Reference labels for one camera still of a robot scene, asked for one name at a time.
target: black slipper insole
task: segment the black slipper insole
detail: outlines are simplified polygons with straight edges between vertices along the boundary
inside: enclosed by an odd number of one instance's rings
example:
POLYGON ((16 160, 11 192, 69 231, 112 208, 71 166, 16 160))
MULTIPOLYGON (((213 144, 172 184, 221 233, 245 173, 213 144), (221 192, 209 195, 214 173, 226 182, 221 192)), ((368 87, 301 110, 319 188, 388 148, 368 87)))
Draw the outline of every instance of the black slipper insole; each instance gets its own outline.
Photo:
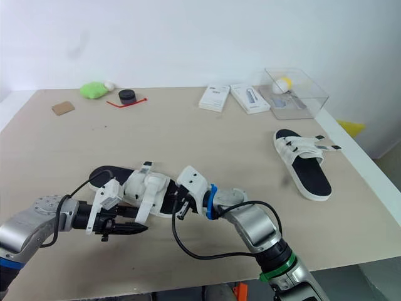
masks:
MULTIPOLYGON (((113 173, 115 179, 120 183, 120 185, 124 184, 134 171, 133 169, 127 169, 117 166, 100 166, 90 173, 89 178, 93 177, 98 172, 104 171, 105 169, 108 169, 113 173)), ((99 188, 106 184, 109 180, 110 178, 108 177, 108 174, 104 173, 97 178, 91 180, 90 184, 99 188)), ((174 194, 176 190, 177 186, 175 185, 175 182, 173 180, 170 180, 169 186, 167 187, 167 191, 164 195, 163 205, 160 209, 161 213, 172 214, 175 200, 174 194)))
MULTIPOLYGON (((279 130, 276 133, 276 139, 287 136, 300 137, 292 130, 279 130)), ((293 162, 293 168, 302 185, 311 194, 316 196, 329 196, 331 194, 330 183, 315 158, 303 159, 298 156, 293 162)))

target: product box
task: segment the product box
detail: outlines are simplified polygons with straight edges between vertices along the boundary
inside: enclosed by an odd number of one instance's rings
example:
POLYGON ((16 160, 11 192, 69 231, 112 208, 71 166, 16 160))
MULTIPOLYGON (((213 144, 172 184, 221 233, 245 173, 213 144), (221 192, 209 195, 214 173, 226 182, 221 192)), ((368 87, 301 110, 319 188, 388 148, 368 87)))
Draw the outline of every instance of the product box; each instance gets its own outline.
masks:
POLYGON ((209 85, 199 102, 199 107, 215 112, 222 112, 230 86, 209 85))
POLYGON ((259 92, 277 119, 314 118, 328 99, 300 69, 265 69, 259 92))
POLYGON ((250 85, 231 85, 231 94, 247 114, 255 114, 270 109, 270 105, 250 85))

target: brown cardboard piece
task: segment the brown cardboard piece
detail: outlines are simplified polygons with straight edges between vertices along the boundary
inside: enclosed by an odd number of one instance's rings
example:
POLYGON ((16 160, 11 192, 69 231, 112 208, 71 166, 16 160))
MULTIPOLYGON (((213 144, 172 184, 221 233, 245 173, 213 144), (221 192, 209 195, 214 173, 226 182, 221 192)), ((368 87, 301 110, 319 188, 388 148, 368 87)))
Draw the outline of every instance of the brown cardboard piece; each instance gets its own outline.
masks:
POLYGON ((65 113, 75 110, 75 107, 73 106, 73 104, 71 102, 62 102, 62 103, 59 103, 58 105, 52 106, 51 109, 57 116, 60 116, 60 115, 63 115, 65 113))

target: orange object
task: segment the orange object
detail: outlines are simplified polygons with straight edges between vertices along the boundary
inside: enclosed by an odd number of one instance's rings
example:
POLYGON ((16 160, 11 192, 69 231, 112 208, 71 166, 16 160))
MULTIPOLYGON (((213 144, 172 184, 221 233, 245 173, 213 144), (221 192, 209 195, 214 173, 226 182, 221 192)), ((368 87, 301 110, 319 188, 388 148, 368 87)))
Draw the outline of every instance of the orange object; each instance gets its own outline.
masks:
POLYGON ((248 297, 248 285, 245 283, 239 283, 236 287, 232 289, 237 301, 246 301, 248 297))

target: blue ring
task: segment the blue ring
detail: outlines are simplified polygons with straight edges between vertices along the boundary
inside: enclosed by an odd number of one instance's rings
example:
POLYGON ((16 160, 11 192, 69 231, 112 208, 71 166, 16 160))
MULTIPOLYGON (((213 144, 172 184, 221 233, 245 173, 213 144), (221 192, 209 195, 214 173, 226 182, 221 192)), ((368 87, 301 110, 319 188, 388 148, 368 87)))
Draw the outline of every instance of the blue ring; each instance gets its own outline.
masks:
POLYGON ((11 261, 0 257, 0 265, 6 268, 13 268, 15 270, 20 270, 25 266, 25 263, 11 261))
POLYGON ((212 209, 213 209, 213 199, 217 192, 217 186, 211 184, 211 193, 209 195, 209 200, 207 201, 206 217, 212 219, 212 209))

